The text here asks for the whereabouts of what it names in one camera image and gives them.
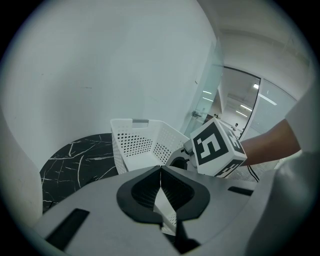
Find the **ceiling light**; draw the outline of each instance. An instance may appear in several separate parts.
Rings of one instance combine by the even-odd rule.
[[[205,98],[205,97],[202,97],[203,99],[205,99],[205,100],[208,100],[208,101],[211,101],[211,102],[213,102],[213,100],[212,99],[208,99],[208,98]]]
[[[277,103],[275,103],[274,101],[272,101],[271,99],[267,98],[266,96],[263,96],[261,93],[258,94],[262,99],[265,99],[266,101],[270,102],[273,105],[277,105]]]
[[[243,108],[245,108],[245,109],[247,109],[247,110],[249,110],[249,111],[252,111],[252,109],[250,109],[250,108],[248,108],[248,107],[246,107],[246,106],[244,106],[244,105],[240,105],[241,107],[243,107]]]
[[[247,115],[242,114],[242,113],[241,113],[241,112],[239,112],[238,110],[236,110],[235,112],[238,112],[239,114],[241,114],[241,115],[245,116],[246,118],[248,117]]]

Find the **white wall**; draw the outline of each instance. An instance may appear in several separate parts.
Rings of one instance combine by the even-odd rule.
[[[270,80],[299,100],[310,84],[310,68],[285,48],[254,37],[225,33],[224,64]]]
[[[222,106],[221,106],[221,99],[220,99],[220,92],[219,90],[216,92],[214,97],[214,101],[211,105],[210,111],[208,113],[210,116],[214,116],[214,114],[218,115],[219,117],[222,114]]]
[[[232,126],[238,123],[238,128],[242,130],[243,128],[245,128],[248,118],[242,117],[242,115],[237,113],[234,109],[226,107],[221,115],[221,120]]]
[[[0,192],[19,224],[32,227],[42,216],[43,195],[38,168],[10,132],[0,109]]]
[[[4,118],[38,170],[67,143],[110,132],[112,118],[178,129],[212,43],[196,0],[46,2],[4,63]]]

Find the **white marble vein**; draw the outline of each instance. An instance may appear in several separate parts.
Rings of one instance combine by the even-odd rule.
[[[43,192],[46,194],[49,194],[49,196],[52,198],[52,200],[55,200],[54,197],[49,192],[47,192],[47,191],[43,191]]]
[[[95,158],[88,158],[89,160],[102,160],[107,158],[113,158],[114,156],[101,156],[101,157],[95,157]]]
[[[112,153],[105,153],[105,154],[93,154],[93,155],[87,155],[87,157],[90,159],[92,157],[100,157],[100,156],[105,156],[105,155],[112,155]]]
[[[80,188],[81,188],[81,185],[80,185],[80,180],[79,180],[79,171],[80,171],[80,166],[81,166],[82,158],[84,158],[84,155],[81,156],[80,161],[79,161],[79,167],[78,167],[78,184],[79,184],[79,187],[80,187]]]
[[[59,171],[58,179],[56,180],[56,183],[57,183],[57,184],[58,184],[58,182],[59,182],[59,177],[60,177],[60,173],[61,173],[62,167],[64,166],[64,162],[65,162],[65,160],[63,160],[63,161],[62,161],[62,164],[61,164],[61,168],[60,168],[60,171]]]
[[[74,156],[71,156],[71,157],[62,157],[62,158],[49,158],[49,160],[66,160],[66,159],[74,159],[75,157],[77,156],[80,156],[81,154],[87,152],[88,150],[92,149],[95,145],[89,147],[88,149],[86,149],[85,151],[82,151]]]
[[[89,142],[100,142],[100,143],[111,143],[112,144],[112,141],[92,140],[92,139],[87,139],[87,138],[85,138],[84,140],[89,141]]]
[[[79,162],[72,162],[73,164],[76,164],[76,165],[78,165],[79,164]],[[90,166],[90,164],[82,164],[82,166]]]
[[[105,176],[110,170],[112,170],[113,168],[116,168],[115,166],[111,167],[109,170],[106,171],[106,173],[104,175],[102,175],[98,180],[100,180],[103,176]]]
[[[73,143],[71,143],[71,147],[70,147],[70,150],[69,150],[69,157],[71,157],[71,150],[72,150],[72,147],[74,146]]]
[[[53,162],[53,164],[51,165],[51,167],[50,167],[49,170],[43,172],[43,178],[42,178],[42,184],[41,184],[41,186],[44,185],[45,176],[46,176],[46,174],[51,170],[51,168],[54,166],[54,164],[55,164],[56,161],[57,161],[57,160],[55,160],[55,161]]]

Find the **black marble floor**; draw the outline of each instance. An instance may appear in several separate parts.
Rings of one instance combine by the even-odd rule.
[[[111,133],[78,139],[58,150],[40,171],[43,211],[88,183],[117,174]]]

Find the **black slot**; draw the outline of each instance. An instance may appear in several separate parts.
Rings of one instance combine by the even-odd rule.
[[[177,167],[183,170],[187,170],[188,168],[187,161],[181,156],[175,158],[170,164],[170,166]]]
[[[237,187],[237,186],[231,186],[228,188],[229,191],[241,194],[241,195],[245,195],[245,196],[251,196],[252,193],[254,192],[253,190],[250,189],[246,189],[246,188],[241,188],[241,187]]]
[[[89,212],[86,210],[74,209],[46,238],[46,241],[63,251],[88,215]]]
[[[175,241],[176,241],[176,236],[175,235],[166,234],[166,233],[163,233],[163,234],[169,240],[169,242],[174,246],[175,245]]]
[[[163,225],[162,216],[153,211],[160,189],[160,170],[156,166],[125,182],[116,193],[120,209],[136,222]]]
[[[174,247],[179,251],[180,254],[185,254],[200,246],[200,243],[194,239],[188,238],[184,225],[181,220],[176,224],[176,234]]]

